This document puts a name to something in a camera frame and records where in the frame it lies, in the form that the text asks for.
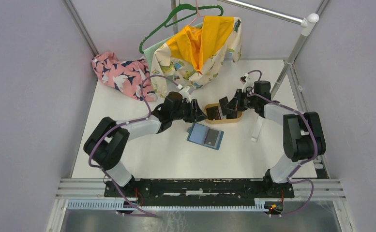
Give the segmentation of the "teal card holder wallet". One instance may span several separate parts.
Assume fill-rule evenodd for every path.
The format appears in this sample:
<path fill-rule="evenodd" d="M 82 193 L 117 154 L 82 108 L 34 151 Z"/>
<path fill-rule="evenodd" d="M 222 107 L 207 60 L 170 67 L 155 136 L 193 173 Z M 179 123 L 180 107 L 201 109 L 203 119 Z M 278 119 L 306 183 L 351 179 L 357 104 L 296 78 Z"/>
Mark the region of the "teal card holder wallet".
<path fill-rule="evenodd" d="M 222 130 L 217 130 L 202 124 L 193 123 L 187 130 L 187 141 L 214 150 L 219 150 L 224 136 Z"/>

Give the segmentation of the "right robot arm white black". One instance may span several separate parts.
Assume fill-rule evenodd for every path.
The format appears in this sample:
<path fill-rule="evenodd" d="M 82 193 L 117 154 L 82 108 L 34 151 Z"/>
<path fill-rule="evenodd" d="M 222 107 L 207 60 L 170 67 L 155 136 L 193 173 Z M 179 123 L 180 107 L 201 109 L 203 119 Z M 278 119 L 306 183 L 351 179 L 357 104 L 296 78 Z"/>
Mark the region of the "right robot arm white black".
<path fill-rule="evenodd" d="M 226 109 L 244 112 L 253 109 L 260 117 L 276 122 L 283 127 L 284 154 L 268 170 L 268 181 L 263 182 L 262 191 L 275 197 L 282 190 L 282 183 L 290 182 L 292 176 L 305 163 L 326 152 L 326 141 L 317 112 L 300 112 L 271 99 L 269 81 L 255 81 L 243 89 L 237 89 Z"/>

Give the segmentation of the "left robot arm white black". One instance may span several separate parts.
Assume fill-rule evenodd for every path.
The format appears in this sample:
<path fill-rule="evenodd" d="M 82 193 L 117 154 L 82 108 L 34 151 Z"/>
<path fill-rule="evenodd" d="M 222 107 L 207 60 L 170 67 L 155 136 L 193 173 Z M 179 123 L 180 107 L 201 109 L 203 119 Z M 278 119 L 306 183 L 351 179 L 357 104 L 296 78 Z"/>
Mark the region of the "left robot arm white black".
<path fill-rule="evenodd" d="M 129 197 L 135 190 L 134 176 L 121 161 L 127 142 L 162 133 L 176 120 L 197 123 L 205 119 L 207 116 L 196 99 L 188 100 L 178 92 L 170 92 L 163 103 L 142 118 L 119 122 L 104 117 L 86 140 L 83 150 L 89 162 L 96 162 L 96 166 L 117 184 L 116 191 Z"/>

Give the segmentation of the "black cards in tray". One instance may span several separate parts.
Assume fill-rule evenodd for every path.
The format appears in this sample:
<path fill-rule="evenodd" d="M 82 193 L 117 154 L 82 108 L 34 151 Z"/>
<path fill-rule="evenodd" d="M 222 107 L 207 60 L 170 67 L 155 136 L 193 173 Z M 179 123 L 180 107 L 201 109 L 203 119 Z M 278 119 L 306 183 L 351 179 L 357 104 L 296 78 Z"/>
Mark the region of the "black cards in tray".
<path fill-rule="evenodd" d="M 220 106 L 212 106 L 206 109 L 208 120 L 223 120 L 224 116 L 222 115 L 222 111 Z"/>

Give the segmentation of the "oval wooden tray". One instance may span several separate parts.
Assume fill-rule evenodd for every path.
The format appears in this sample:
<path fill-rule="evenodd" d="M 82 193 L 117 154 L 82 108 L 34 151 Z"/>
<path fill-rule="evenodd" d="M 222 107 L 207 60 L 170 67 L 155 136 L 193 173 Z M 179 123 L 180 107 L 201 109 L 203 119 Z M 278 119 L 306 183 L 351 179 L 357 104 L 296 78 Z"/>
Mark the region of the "oval wooden tray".
<path fill-rule="evenodd" d="M 207 104 L 204 113 L 208 117 L 205 122 L 208 124 L 227 124 L 237 123 L 242 117 L 242 112 L 236 112 L 236 117 L 231 115 L 223 115 L 222 108 L 219 103 Z"/>

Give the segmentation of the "dinosaur print yellow jacket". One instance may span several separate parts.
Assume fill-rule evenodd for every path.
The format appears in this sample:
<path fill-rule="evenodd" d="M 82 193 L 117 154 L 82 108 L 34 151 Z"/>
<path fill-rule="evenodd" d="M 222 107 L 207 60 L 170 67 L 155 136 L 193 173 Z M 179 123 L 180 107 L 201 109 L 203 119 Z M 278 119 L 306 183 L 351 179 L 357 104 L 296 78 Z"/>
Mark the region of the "dinosaur print yellow jacket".
<path fill-rule="evenodd" d="M 242 50 L 242 20 L 205 16 L 200 26 L 185 26 L 153 49 L 151 82 L 157 96 L 168 93 L 169 77 L 178 85 L 200 88 L 220 73 L 226 57 L 238 62 Z"/>

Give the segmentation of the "pink patterned cloth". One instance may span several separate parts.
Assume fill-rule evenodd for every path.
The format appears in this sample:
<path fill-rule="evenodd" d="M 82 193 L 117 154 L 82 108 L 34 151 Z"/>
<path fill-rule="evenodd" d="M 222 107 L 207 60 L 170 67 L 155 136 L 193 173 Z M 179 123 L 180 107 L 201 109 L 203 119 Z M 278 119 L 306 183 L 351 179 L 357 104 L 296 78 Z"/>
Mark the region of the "pink patterned cloth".
<path fill-rule="evenodd" d="M 119 61 L 113 52 L 107 51 L 95 56 L 91 60 L 91 65 L 102 84 L 134 100 L 157 101 L 150 80 L 146 80 L 150 76 L 150 71 L 144 57 Z"/>

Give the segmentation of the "mint green cloth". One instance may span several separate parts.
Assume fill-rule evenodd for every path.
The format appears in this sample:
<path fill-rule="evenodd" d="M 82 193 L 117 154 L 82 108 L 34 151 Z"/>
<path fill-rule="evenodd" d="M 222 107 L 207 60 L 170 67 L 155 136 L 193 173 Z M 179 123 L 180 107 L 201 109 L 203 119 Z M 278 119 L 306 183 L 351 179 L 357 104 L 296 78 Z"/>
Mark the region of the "mint green cloth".
<path fill-rule="evenodd" d="M 171 75 L 174 72 L 199 71 L 203 66 L 202 23 L 185 26 L 176 35 L 143 51 L 151 74 Z"/>

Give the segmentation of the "green clothes hanger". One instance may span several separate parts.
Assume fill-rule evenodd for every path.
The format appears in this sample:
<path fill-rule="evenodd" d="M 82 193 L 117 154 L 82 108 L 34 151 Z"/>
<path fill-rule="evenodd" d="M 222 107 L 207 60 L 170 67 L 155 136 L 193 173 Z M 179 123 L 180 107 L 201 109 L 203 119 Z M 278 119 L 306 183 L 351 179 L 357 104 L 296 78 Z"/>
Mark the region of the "green clothes hanger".
<path fill-rule="evenodd" d="M 144 43 L 152 36 L 154 35 L 157 31 L 159 31 L 161 28 L 168 28 L 170 26 L 173 26 L 187 18 L 190 18 L 194 15 L 197 15 L 197 10 L 208 10 L 208 9 L 218 9 L 220 11 L 220 13 L 218 14 L 218 16 L 222 16 L 224 14 L 224 10 L 223 10 L 223 7 L 220 6 L 220 5 L 205 5 L 205 6 L 193 6 L 191 4 L 188 4 L 188 3 L 184 3 L 184 4 L 179 4 L 178 6 L 176 6 L 174 9 L 171 10 L 171 12 L 169 13 L 168 17 L 166 18 L 166 20 L 164 22 L 162 22 L 159 26 L 157 26 L 153 31 L 151 31 L 142 41 L 141 43 L 139 44 L 139 52 L 141 54 L 143 54 L 143 45 Z M 193 13 L 192 14 L 189 14 L 181 19 L 177 19 L 177 20 L 174 20 L 174 17 L 177 15 L 177 13 L 183 11 L 183 10 L 189 10 L 189 11 L 192 11 Z"/>

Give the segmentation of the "silver clothes rack pole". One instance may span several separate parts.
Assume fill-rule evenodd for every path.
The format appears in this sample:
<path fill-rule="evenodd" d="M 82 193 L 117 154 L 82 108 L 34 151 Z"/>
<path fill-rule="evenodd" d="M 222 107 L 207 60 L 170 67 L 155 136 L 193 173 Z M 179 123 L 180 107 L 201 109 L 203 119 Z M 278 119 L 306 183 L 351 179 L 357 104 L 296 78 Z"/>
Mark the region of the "silver clothes rack pole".
<path fill-rule="evenodd" d="M 289 71 L 289 69 L 291 68 L 293 63 L 295 62 L 296 57 L 299 54 L 299 52 L 301 51 L 305 41 L 307 40 L 307 38 L 311 34 L 311 32 L 314 29 L 316 23 L 319 21 L 319 14 L 311 13 L 305 18 L 300 18 L 300 17 L 296 17 L 296 16 L 293 16 L 293 15 L 290 15 L 290 14 L 285 14 L 285 13 L 282 13 L 282 12 L 278 12 L 278 11 L 275 11 L 275 10 L 264 8 L 264 7 L 261 7 L 261 6 L 252 5 L 250 3 L 245 3 L 241 0 L 225 0 L 224 3 L 228 3 L 230 5 L 241 7 L 241 8 L 251 10 L 251 11 L 254 11 L 254 12 L 257 12 L 257 13 L 261 13 L 261 14 L 264 14 L 264 15 L 267 15 L 267 16 L 271 16 L 271 17 L 274 17 L 274 18 L 278 18 L 278 19 L 281 19 L 283 21 L 294 23 L 294 24 L 297 24 L 297 25 L 302 27 L 300 36 L 299 36 L 298 40 L 296 41 L 295 46 L 293 47 L 289 57 L 285 61 L 285 64 L 284 64 L 278 78 L 276 79 L 272 90 L 271 90 L 271 96 L 274 97 L 276 95 L 278 89 L 280 88 L 283 80 L 285 79 L 287 72 Z"/>

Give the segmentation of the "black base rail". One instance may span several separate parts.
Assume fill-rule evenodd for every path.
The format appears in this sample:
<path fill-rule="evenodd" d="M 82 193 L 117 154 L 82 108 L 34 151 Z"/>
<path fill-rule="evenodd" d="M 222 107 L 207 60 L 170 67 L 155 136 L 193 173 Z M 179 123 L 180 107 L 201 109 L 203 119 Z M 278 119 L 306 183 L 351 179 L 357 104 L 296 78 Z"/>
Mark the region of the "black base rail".
<path fill-rule="evenodd" d="M 142 206 L 252 206 L 256 200 L 294 198 L 289 183 L 263 179 L 133 179 L 117 190 L 105 184 L 105 197 L 121 197 Z"/>

